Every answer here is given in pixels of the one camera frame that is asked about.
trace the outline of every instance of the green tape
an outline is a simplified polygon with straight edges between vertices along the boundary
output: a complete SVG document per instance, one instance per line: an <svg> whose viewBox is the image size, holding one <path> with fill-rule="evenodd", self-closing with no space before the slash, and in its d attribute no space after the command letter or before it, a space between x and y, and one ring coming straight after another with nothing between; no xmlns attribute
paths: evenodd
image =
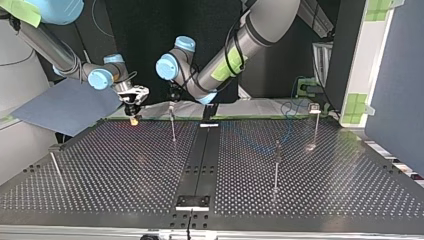
<svg viewBox="0 0 424 240"><path fill-rule="evenodd" d="M362 115L366 111L367 94L349 94L347 96L346 107L342 123L360 124Z"/></svg>
<svg viewBox="0 0 424 240"><path fill-rule="evenodd" d="M6 117L0 118L0 124L7 123L7 122L10 122L12 120L15 120L15 118L12 117L12 116L10 116L10 115L8 115Z"/></svg>
<svg viewBox="0 0 424 240"><path fill-rule="evenodd" d="M385 21L392 0L369 0L365 21Z"/></svg>
<svg viewBox="0 0 424 240"><path fill-rule="evenodd" d="M230 61L231 68L239 74L241 72L241 58L240 54L237 51L235 47L231 49L231 51L228 53L228 60ZM230 68L228 68L227 61L224 59L221 61L221 63L218 65L218 67L215 69L215 71L212 73L212 77L218 81L225 81L232 75Z"/></svg>
<svg viewBox="0 0 424 240"><path fill-rule="evenodd" d="M38 27L41 22L40 9L24 0L0 0L0 7L17 19Z"/></svg>

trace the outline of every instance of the black cable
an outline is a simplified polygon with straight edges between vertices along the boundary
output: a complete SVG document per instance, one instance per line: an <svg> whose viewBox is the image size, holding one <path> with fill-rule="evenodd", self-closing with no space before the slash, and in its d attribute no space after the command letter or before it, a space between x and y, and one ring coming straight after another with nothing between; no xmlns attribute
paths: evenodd
<svg viewBox="0 0 424 240"><path fill-rule="evenodd" d="M74 24L75 29L77 30L78 38L80 39L80 42L81 42L82 48L84 49L84 51L85 51L85 52L88 52L88 51L87 51L87 47L85 46L84 40L82 39L82 34L81 34L81 31L80 31L80 30L79 30L79 28L78 28L77 23L76 23L76 22L74 22L73 24Z"/></svg>
<svg viewBox="0 0 424 240"><path fill-rule="evenodd" d="M189 220L188 220L188 224L187 224L187 240L191 240L191 235L190 235L190 224L191 224L191 218L192 218L192 215L193 215L193 210L191 210L191 212L190 212L190 218L189 218Z"/></svg>
<svg viewBox="0 0 424 240"><path fill-rule="evenodd" d="M315 26L315 22L317 20L317 15L318 15L318 9L319 9L319 4L317 3L316 7L315 7L315 11L314 11L314 18L312 20L312 31L314 31L314 26ZM334 107L333 103L331 102L330 98L328 97L327 91L325 90L324 84L321 81L320 75L319 75L319 71L318 71L318 66L317 63L315 61L315 57L314 57L314 53L312 52L312 63L314 65L314 70L317 73L317 78L319 83L321 84L321 88L324 92L324 96L327 99L328 103L330 104L330 106L334 109L334 112L336 113L337 117L340 119L340 114L337 112L337 109Z"/></svg>
<svg viewBox="0 0 424 240"><path fill-rule="evenodd" d="M31 51L31 53L29 54L29 56L28 56L28 57L26 57L25 59L20 60L20 61L17 61L17 62L13 62L13 63L1 64L1 65L0 65L0 67L12 66L12 65L19 64L19 63L23 63L23 62L27 61L28 59L30 59L34 53L35 53L35 51L34 51L34 49L33 49L33 50Z"/></svg>

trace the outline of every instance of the metal pin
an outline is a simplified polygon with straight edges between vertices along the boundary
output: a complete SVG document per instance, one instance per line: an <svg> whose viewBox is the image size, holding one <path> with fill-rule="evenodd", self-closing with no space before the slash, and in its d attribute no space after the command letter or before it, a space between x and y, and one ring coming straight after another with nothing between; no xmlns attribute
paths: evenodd
<svg viewBox="0 0 424 240"><path fill-rule="evenodd" d="M175 136L175 123L174 123L175 115L174 115L174 106L173 106L173 103L172 102L169 104L169 116L171 118L172 141L173 142L176 142L177 141L177 138Z"/></svg>
<svg viewBox="0 0 424 240"><path fill-rule="evenodd" d="M60 172L59 165L57 164L56 157L54 153L50 152L50 156L53 159L54 167L56 168L57 174L59 175L60 181L62 182L63 189L66 191L65 181L63 181L62 173Z"/></svg>
<svg viewBox="0 0 424 240"><path fill-rule="evenodd" d="M280 144L280 141L277 140L276 147L275 147L276 161L275 161L275 175L274 175L274 188L273 188L273 191L275 194L277 194L280 191L280 189L278 188L278 169L279 169L280 162L283 160L281 156L281 152L282 152L281 144Z"/></svg>

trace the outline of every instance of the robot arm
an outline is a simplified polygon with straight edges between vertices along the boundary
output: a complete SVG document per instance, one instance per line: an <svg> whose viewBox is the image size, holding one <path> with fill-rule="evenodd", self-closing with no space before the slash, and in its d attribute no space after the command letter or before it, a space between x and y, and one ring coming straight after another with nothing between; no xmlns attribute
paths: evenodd
<svg viewBox="0 0 424 240"><path fill-rule="evenodd" d="M73 19L68 19L67 23L74 21L79 13L74 14ZM142 86L132 85L131 79L135 75L128 74L120 54L106 56L104 65L84 63L69 46L48 31L44 25L35 28L12 17L10 23L19 37L53 65L56 74L88 81L97 90L113 87L125 105L126 115L131 117L132 122L137 122L134 118L141 109L141 103L146 100L149 90Z"/></svg>
<svg viewBox="0 0 424 240"><path fill-rule="evenodd" d="M246 13L246 24L236 37L201 72L192 68L196 44L188 37L177 38L174 49L157 62L156 71L164 80L188 91L198 102L209 104L225 80L243 71L245 61L284 36L299 5L300 0L257 0Z"/></svg>

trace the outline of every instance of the cable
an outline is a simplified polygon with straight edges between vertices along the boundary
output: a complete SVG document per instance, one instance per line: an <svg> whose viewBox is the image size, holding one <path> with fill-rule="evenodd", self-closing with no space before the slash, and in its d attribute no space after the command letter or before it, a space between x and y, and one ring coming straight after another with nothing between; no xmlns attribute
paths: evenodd
<svg viewBox="0 0 424 240"><path fill-rule="evenodd" d="M92 19L93 19L94 25L96 25L97 29L98 29L100 32L102 32L104 35L109 36L109 37L111 37L111 38L114 38L114 36L113 36L113 35L111 35L111 34L109 34L109 33L105 32L105 31L104 31L104 30L103 30L103 29L99 26L99 24L97 24L96 16L94 15L94 7L96 6L96 2L97 2L97 0L94 0L94 1L93 1L93 5L91 6L91 17L92 17Z"/></svg>
<svg viewBox="0 0 424 240"><path fill-rule="evenodd" d="M19 63L23 63L25 61L27 61L28 59L30 59L32 57L32 55L34 55L35 51L34 49L32 49L31 53L29 54L28 57L24 58L23 60L17 61L17 62L13 62L13 63L6 63L6 64L0 64L0 67L6 67L6 66L12 66L12 65L16 65Z"/></svg>
<svg viewBox="0 0 424 240"><path fill-rule="evenodd" d="M317 5L315 7L315 11L314 11L314 18L312 20L312 30L313 30L313 27L315 26L315 22L317 20L318 9L319 9L319 4L317 3ZM316 73L317 73L317 79L318 79L319 83L321 84L321 88L324 92L324 96L327 99L328 103L331 105L331 107L334 109L334 112L336 113L337 117L340 119L340 114L337 112L337 109L334 107L333 103L331 102L330 98L328 97L328 94L327 94L327 91L325 90L324 84L321 81L321 77L320 77L319 72L318 72L318 66L317 66L317 63L315 61L315 57L314 57L313 52L312 52L312 63L314 65L314 71L316 71Z"/></svg>
<svg viewBox="0 0 424 240"><path fill-rule="evenodd" d="M87 47L85 46L85 43L82 40L82 35L81 35L81 32L80 32L80 30L78 28L77 23L76 22L73 22L73 25L74 25L75 29L77 30L78 38L80 39L80 42L81 42L81 45L82 45L83 50L84 51L87 51Z"/></svg>

